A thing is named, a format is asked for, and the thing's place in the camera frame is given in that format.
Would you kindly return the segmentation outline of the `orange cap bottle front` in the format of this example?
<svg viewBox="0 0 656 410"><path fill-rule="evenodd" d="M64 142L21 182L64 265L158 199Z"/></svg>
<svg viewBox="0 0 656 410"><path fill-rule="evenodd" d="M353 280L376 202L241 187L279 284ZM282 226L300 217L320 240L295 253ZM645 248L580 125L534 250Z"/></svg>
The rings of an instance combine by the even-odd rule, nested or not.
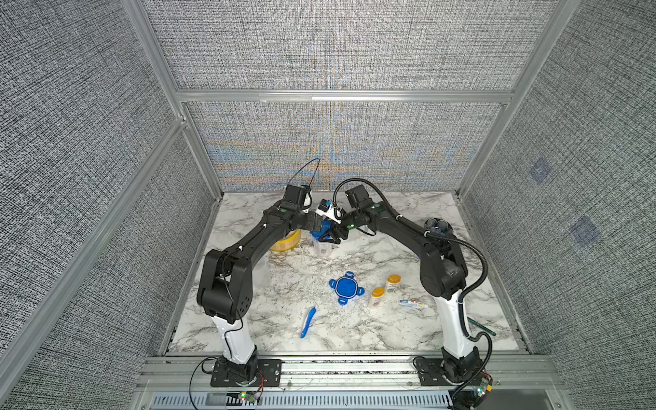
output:
<svg viewBox="0 0 656 410"><path fill-rule="evenodd" d="M381 304L383 298L384 298L384 294L385 294L385 289L384 288L382 288L382 287L375 288L371 293L369 306L370 307L379 306Z"/></svg>

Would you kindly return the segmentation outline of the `orange cap bottle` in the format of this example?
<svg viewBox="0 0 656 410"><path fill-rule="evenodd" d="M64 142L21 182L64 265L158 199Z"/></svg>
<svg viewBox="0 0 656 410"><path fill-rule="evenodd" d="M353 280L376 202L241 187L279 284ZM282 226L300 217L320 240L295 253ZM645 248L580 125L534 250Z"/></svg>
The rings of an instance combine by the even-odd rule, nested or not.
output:
<svg viewBox="0 0 656 410"><path fill-rule="evenodd" d="M385 283L385 292L388 294L395 293L401 284L401 276L398 274L391 274Z"/></svg>
<svg viewBox="0 0 656 410"><path fill-rule="evenodd" d="M382 288L382 287L375 288L371 293L369 306L370 307L379 306L381 304L383 298L384 298L384 294L385 294L385 289L384 288Z"/></svg>

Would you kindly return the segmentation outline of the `toothpaste tube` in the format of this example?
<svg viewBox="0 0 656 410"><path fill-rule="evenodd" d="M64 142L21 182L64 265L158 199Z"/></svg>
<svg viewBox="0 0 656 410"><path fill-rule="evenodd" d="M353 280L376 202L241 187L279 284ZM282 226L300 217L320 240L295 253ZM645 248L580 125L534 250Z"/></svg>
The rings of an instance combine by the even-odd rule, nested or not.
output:
<svg viewBox="0 0 656 410"><path fill-rule="evenodd" d="M415 301L415 300L400 300L399 304L403 307L407 307L410 309L423 309L425 307L425 304L423 302Z"/></svg>

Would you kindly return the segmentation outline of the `blue toothbrush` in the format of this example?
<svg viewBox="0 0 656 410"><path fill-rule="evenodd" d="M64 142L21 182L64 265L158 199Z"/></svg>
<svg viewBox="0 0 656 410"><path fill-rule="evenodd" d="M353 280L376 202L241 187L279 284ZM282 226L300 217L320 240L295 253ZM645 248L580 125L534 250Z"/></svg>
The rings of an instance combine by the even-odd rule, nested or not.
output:
<svg viewBox="0 0 656 410"><path fill-rule="evenodd" d="M300 338L305 338L307 336L309 332L309 327L312 324L312 320L314 319L316 312L317 312L316 307L311 307L311 309L309 309L309 311L307 312L305 320L303 321L303 327L302 327Z"/></svg>

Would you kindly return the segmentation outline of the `clear container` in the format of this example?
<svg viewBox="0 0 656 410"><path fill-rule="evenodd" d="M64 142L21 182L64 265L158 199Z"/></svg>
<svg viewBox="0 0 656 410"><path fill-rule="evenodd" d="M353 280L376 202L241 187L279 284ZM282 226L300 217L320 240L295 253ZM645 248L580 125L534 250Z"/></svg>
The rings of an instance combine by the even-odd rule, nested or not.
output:
<svg viewBox="0 0 656 410"><path fill-rule="evenodd" d="M328 258L333 251L333 244L314 239L314 250L319 258Z"/></svg>
<svg viewBox="0 0 656 410"><path fill-rule="evenodd" d="M270 285L271 279L272 275L269 267L269 257L268 255L264 255L253 267L253 286L256 290L265 289Z"/></svg>

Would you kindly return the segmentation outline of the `clear container front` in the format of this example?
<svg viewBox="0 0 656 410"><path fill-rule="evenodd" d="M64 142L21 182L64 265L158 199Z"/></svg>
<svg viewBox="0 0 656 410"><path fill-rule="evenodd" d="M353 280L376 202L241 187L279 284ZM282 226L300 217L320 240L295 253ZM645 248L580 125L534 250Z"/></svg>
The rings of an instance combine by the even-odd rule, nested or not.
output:
<svg viewBox="0 0 656 410"><path fill-rule="evenodd" d="M256 290L265 289L270 285L271 279L272 275L269 267L269 257L268 255L264 255L253 267L253 286Z"/></svg>

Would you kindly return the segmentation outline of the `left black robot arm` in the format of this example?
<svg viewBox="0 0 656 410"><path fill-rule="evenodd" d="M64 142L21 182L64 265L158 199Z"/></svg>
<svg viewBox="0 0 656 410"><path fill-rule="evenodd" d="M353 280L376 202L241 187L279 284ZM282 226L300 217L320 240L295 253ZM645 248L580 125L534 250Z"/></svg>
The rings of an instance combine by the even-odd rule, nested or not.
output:
<svg viewBox="0 0 656 410"><path fill-rule="evenodd" d="M258 371L257 348L247 323L253 302L253 269L278 241L296 230L317 232L322 218L311 214L311 187L285 187L283 197L263 211L256 227L235 244L208 251L196 303L215 324L223 343L220 363L238 382L251 382Z"/></svg>

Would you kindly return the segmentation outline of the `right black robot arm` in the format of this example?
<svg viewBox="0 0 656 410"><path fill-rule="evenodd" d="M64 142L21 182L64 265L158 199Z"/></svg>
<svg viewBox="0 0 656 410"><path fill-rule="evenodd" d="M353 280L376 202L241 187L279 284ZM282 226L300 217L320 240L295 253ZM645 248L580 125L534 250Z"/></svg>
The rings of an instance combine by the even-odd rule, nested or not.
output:
<svg viewBox="0 0 656 410"><path fill-rule="evenodd" d="M442 376L462 389L481 377L490 360L490 334L470 331L464 299L488 277L488 262L474 245L454 235L445 220L433 228L412 222L392 207L374 183L346 179L338 185L358 185L346 191L350 211L338 206L338 193L319 203L317 212L331 221L329 235L335 243L353 230L367 227L382 232L410 249L420 260L420 283L436 304L442 326Z"/></svg>

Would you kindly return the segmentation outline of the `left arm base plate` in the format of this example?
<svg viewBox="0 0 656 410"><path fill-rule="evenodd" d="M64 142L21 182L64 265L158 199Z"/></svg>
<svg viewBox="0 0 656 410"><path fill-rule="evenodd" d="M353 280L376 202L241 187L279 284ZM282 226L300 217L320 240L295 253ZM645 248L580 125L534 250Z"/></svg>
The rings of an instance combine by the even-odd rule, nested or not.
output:
<svg viewBox="0 0 656 410"><path fill-rule="evenodd" d="M221 358L215 365L210 379L213 388L279 387L282 360L255 358L244 365Z"/></svg>

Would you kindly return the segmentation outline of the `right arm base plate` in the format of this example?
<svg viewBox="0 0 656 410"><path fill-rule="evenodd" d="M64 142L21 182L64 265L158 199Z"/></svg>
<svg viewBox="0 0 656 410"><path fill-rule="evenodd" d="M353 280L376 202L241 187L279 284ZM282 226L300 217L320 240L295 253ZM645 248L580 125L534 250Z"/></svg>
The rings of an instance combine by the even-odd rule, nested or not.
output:
<svg viewBox="0 0 656 410"><path fill-rule="evenodd" d="M493 379L480 358L427 358L415 356L412 361L422 386L487 386Z"/></svg>

